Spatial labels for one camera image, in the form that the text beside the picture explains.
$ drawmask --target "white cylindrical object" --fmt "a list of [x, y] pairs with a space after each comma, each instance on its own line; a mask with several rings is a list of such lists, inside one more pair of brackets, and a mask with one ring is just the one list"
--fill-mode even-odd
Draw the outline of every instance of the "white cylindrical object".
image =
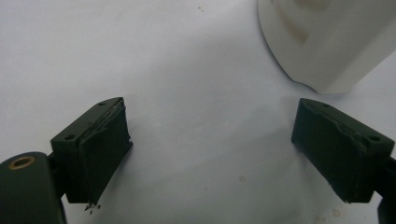
[[265, 39], [295, 81], [348, 91], [396, 50], [395, 0], [259, 0]]

